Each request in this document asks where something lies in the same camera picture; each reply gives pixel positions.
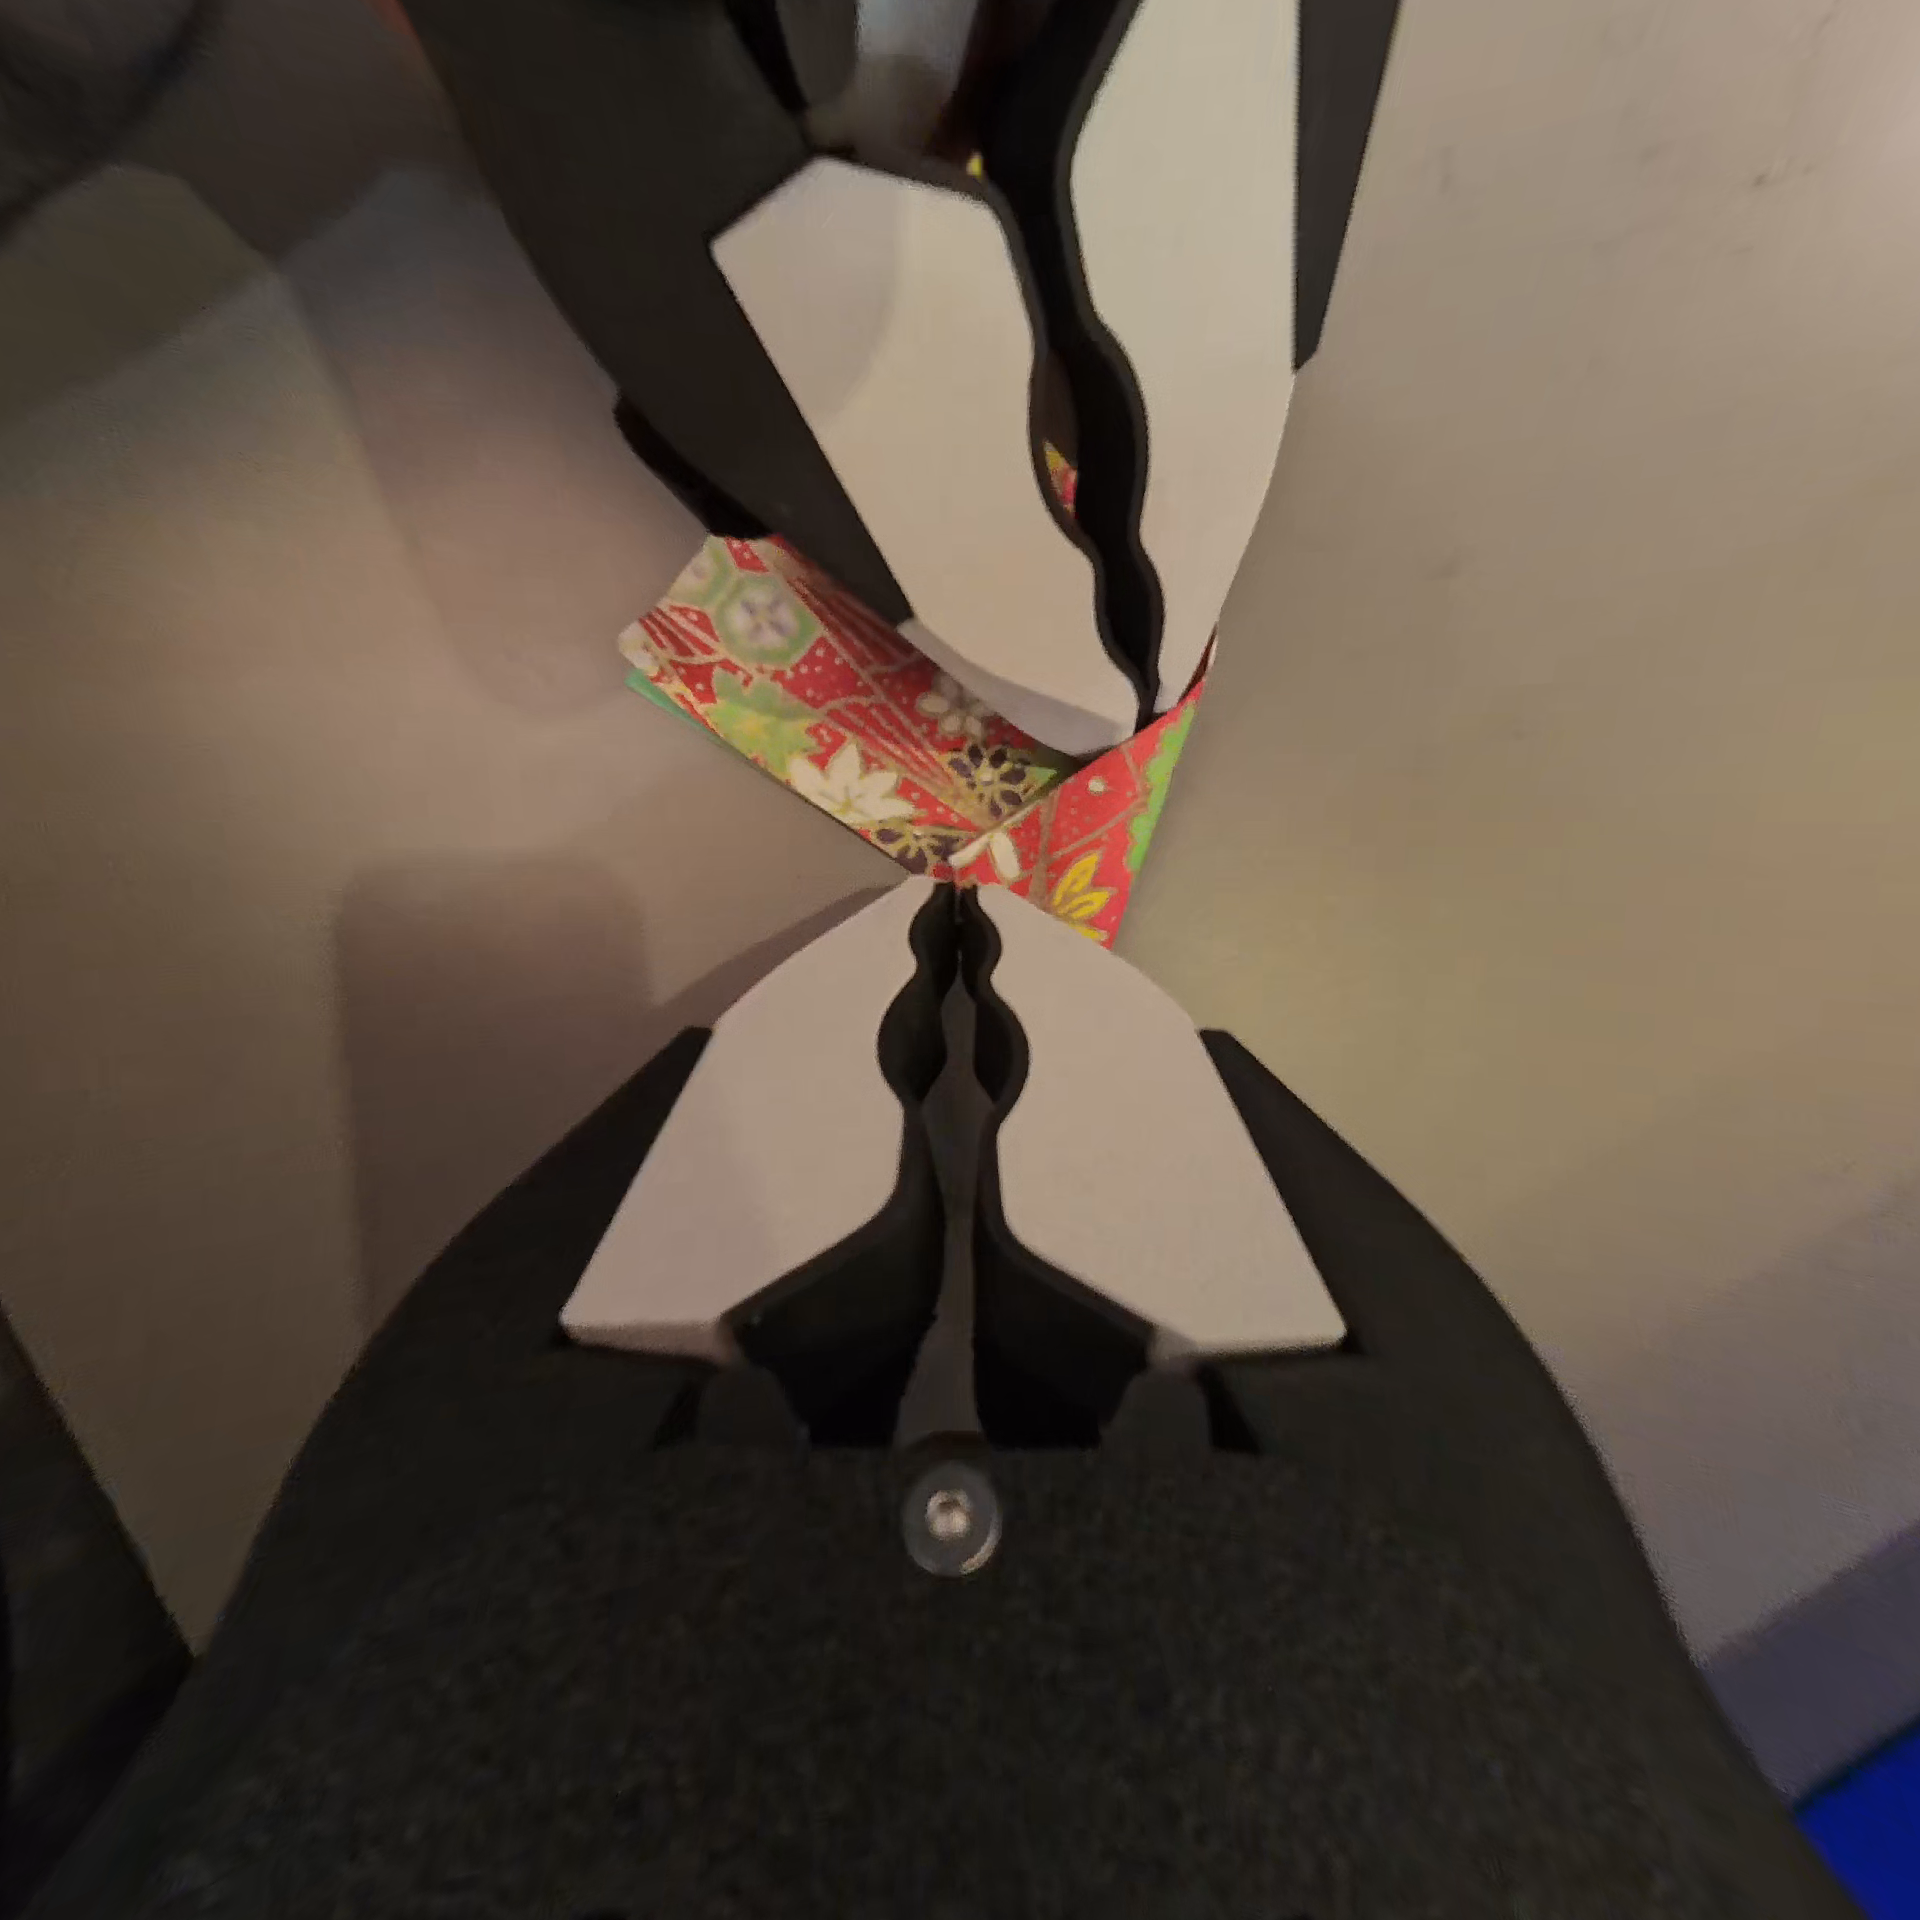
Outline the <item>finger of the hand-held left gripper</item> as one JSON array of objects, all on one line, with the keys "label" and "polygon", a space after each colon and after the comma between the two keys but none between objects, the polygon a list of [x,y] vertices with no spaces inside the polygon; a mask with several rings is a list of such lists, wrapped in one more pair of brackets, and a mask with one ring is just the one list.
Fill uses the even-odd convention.
[{"label": "finger of the hand-held left gripper", "polygon": [[1130,735],[1088,542],[1043,487],[1042,322],[1002,200],[953,170],[817,155],[711,259],[877,547],[901,636],[1056,751]]},{"label": "finger of the hand-held left gripper", "polygon": [[1203,658],[1294,383],[1299,10],[1059,3],[982,124],[1072,398],[1095,623],[1141,714]]}]

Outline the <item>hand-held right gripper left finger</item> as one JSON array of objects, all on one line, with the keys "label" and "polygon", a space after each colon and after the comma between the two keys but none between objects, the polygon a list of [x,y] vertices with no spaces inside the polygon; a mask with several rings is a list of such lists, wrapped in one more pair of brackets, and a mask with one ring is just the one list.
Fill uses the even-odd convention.
[{"label": "hand-held right gripper left finger", "polygon": [[888,1444],[943,1291],[926,1101],[955,888],[903,880],[702,1045],[559,1310],[585,1348],[751,1366],[816,1444]]}]

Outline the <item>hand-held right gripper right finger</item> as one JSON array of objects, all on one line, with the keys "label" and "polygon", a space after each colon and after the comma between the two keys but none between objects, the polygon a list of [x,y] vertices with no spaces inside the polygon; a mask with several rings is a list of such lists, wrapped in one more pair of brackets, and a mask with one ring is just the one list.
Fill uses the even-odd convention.
[{"label": "hand-held right gripper right finger", "polygon": [[975,1402],[1095,1444],[1128,1388],[1335,1352],[1349,1326],[1182,1003],[1001,887],[959,893],[975,1082]]}]

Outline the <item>red floral green-backed origami paper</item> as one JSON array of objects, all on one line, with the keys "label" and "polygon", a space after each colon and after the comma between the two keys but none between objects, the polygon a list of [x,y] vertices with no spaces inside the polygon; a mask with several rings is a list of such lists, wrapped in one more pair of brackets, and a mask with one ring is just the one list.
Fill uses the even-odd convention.
[{"label": "red floral green-backed origami paper", "polygon": [[709,536],[617,639],[680,714],[901,869],[998,885],[1112,949],[1206,683],[1115,749],[1037,742],[783,539]]}]

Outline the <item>blue plastic bin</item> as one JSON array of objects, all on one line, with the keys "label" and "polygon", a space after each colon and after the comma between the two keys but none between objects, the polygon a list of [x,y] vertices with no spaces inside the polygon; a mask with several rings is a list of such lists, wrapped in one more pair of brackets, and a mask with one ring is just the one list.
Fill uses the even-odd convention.
[{"label": "blue plastic bin", "polygon": [[1918,1917],[1918,1723],[1814,1787],[1803,1836],[1869,1917]]}]

